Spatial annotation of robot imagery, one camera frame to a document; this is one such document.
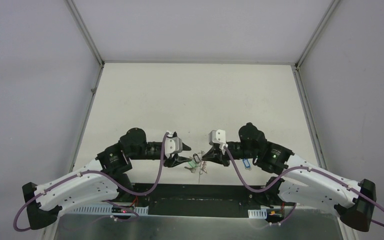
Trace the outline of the green key tag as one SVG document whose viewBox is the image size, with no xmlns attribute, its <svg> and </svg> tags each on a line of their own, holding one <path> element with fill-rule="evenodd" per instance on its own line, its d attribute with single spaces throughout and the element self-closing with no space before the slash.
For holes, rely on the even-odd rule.
<svg viewBox="0 0 384 240">
<path fill-rule="evenodd" d="M 188 164 L 189 164 L 192 168 L 195 168 L 195 167 L 196 167 L 196 163 L 195 163 L 193 160 L 189 161 Z"/>
</svg>

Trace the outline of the metal crescent keyring plate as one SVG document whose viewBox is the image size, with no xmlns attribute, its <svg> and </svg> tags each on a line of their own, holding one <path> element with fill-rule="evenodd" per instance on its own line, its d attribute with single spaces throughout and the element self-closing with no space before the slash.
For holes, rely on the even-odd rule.
<svg viewBox="0 0 384 240">
<path fill-rule="evenodd" d="M 200 184 L 200 183 L 201 183 L 202 175 L 207 174 L 207 173 L 202 172 L 202 170 L 201 170 L 202 163 L 204 162 L 204 160 L 202 160 L 202 155 L 204 155 L 205 152 L 204 152 L 204 151 L 200 151 L 200 152 L 195 153 L 195 154 L 198 154 L 198 155 L 199 155 L 199 157 L 200 157 L 200 163 L 199 163 L 199 164 L 196 164 L 196 167 L 191 167 L 191 166 L 187 163 L 187 166 L 184 166 L 183 168 L 186 169 L 186 170 L 188 170 L 190 173 L 192 173 L 192 174 L 194 174 L 194 175 L 197 175 L 197 183 Z"/>
</svg>

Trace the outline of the black key tag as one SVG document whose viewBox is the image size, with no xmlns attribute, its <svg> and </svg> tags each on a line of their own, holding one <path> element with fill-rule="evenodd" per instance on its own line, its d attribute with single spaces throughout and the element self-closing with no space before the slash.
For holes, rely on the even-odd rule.
<svg viewBox="0 0 384 240">
<path fill-rule="evenodd" d="M 201 159 L 200 159 L 200 157 L 199 157 L 199 155 L 198 155 L 197 153 L 194 153 L 194 154 L 192 155 L 192 157 L 193 157 L 193 161 L 194 161 L 197 165 L 201 162 Z"/>
</svg>

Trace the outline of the red key tag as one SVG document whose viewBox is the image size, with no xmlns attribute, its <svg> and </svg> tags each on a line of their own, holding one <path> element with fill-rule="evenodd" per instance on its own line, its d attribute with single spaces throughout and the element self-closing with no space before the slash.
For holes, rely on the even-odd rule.
<svg viewBox="0 0 384 240">
<path fill-rule="evenodd" d="M 202 162 L 202 165 L 201 165 L 201 171 L 203 172 L 203 173 L 208 173 L 207 172 L 207 169 L 206 169 L 206 167 L 207 167 L 207 162 L 206 161 L 203 161 Z"/>
</svg>

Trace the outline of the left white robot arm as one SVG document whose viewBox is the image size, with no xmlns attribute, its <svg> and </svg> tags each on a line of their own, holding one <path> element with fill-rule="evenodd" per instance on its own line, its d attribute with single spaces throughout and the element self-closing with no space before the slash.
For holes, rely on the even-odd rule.
<svg viewBox="0 0 384 240">
<path fill-rule="evenodd" d="M 147 141 L 143 129 L 131 128 L 78 170 L 48 183 L 24 184 L 25 203 L 14 217 L 13 228 L 17 232 L 40 230 L 83 205 L 114 199 L 124 203 L 132 196 L 147 196 L 159 184 L 164 167 L 192 161 L 180 156 L 184 151 L 191 151 L 191 147 L 176 132 L 167 131 L 162 141 L 157 142 Z M 156 180 L 150 189 L 143 192 L 133 189 L 126 174 L 133 168 L 133 160 L 159 160 Z"/>
</svg>

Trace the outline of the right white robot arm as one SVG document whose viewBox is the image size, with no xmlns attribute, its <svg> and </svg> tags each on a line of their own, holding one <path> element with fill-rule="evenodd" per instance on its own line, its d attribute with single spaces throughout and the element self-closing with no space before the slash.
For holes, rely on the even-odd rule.
<svg viewBox="0 0 384 240">
<path fill-rule="evenodd" d="M 212 130 L 211 149 L 203 160 L 228 167 L 232 165 L 246 189 L 263 194 L 268 206 L 279 202 L 300 204 L 338 217 L 346 226 L 368 232 L 376 202 L 376 185 L 368 180 L 355 181 L 331 173 L 303 159 L 292 150 L 270 142 L 251 122 L 238 131 L 239 141 L 227 141 L 226 132 Z M 263 188 L 248 185 L 236 164 L 249 159 L 271 177 Z"/>
</svg>

